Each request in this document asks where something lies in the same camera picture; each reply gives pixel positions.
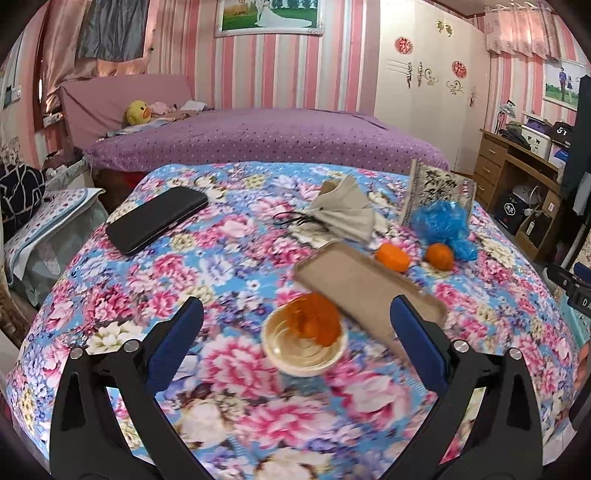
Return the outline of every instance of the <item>purple polka dot sheet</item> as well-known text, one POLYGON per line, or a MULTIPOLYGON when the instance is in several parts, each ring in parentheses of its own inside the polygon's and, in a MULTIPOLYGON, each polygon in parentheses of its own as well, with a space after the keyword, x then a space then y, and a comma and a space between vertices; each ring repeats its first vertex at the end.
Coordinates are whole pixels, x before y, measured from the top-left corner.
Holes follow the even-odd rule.
POLYGON ((416 158, 449 170, 436 147, 373 116, 305 109, 203 112, 157 129, 99 141, 94 168, 149 172, 169 164, 307 162, 408 174, 416 158))

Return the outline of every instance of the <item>beige cloth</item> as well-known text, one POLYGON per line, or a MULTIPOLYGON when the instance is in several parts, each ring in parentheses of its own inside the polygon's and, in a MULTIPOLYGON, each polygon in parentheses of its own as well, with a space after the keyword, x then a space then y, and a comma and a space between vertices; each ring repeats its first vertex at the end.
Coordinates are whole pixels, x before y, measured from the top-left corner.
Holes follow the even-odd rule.
POLYGON ((366 244, 376 227, 380 231, 388 229, 386 220, 374 211, 352 176, 339 183, 324 182, 308 214, 326 225, 334 235, 366 244))

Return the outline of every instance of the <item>metal screw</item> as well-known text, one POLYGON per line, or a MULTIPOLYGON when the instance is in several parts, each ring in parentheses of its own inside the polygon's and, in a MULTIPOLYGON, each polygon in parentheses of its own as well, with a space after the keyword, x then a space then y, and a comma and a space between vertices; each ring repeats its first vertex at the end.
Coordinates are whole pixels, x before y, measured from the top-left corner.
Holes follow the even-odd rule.
POLYGON ((133 353, 139 348, 139 342, 137 340, 127 340, 123 344, 123 350, 128 353, 133 353))
POLYGON ((509 350, 509 355, 513 360, 521 360, 523 358, 523 353, 518 348, 511 348, 509 350))
POLYGON ((460 353, 466 353, 470 349, 470 345, 464 340, 456 340, 453 342, 453 347, 460 353))
POLYGON ((76 348, 72 349, 72 351, 70 352, 70 358, 72 360, 78 360, 82 356, 83 353, 84 352, 83 352, 82 348, 77 346, 76 348))

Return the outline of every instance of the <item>bed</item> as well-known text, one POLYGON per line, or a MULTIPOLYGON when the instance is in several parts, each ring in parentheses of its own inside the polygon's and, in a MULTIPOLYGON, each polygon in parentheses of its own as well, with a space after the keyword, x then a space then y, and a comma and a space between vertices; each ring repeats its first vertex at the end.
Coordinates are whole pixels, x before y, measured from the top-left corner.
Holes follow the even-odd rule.
MULTIPOLYGON (((106 132, 121 128, 125 109, 134 100, 180 107, 192 99, 187 79, 181 75, 141 74, 66 82, 60 87, 60 98, 72 144, 85 151, 95 171, 118 172, 119 176, 123 172, 133 186, 142 177, 138 173, 174 163, 201 165, 257 159, 330 163, 408 174, 416 158, 449 169, 438 148, 388 127, 373 116, 347 112, 209 111, 155 130, 97 142, 106 132)), ((108 184, 100 180, 98 184, 109 190, 108 184)), ((116 180, 113 184, 125 187, 116 180)))
MULTIPOLYGON (((576 347, 541 278, 478 204, 470 221, 478 260, 443 273, 422 261, 425 246, 394 222, 407 177, 328 164, 243 162, 153 171, 108 222, 176 185, 203 189, 211 205, 129 260, 102 226, 55 285, 8 377, 12 412, 43 454, 70 348, 102 353, 141 339, 192 295, 205 305, 204 328, 157 401, 216 478, 379 477, 435 400, 415 371, 351 322, 346 356, 311 379, 278 373, 259 339, 269 312, 302 292, 292 266, 330 240, 297 226, 280 228, 272 216, 304 208, 325 179, 347 174, 393 221, 366 250, 391 241, 409 254, 408 277, 448 306, 448 336, 479 351, 521 349, 546 441, 573 398, 576 347)), ((125 406, 111 394, 127 442, 146 458, 125 406)), ((460 451, 477 403, 446 458, 460 451)))

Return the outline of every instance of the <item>white box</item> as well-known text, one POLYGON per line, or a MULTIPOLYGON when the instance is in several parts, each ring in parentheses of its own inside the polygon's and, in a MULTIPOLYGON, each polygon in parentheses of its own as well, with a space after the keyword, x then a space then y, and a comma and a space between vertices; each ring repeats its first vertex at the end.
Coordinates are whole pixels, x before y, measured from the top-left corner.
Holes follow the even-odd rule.
POLYGON ((521 127, 521 135, 523 135, 527 143, 530 144, 532 153, 535 153, 545 160, 550 158, 552 140, 548 135, 544 135, 537 130, 526 126, 521 127))

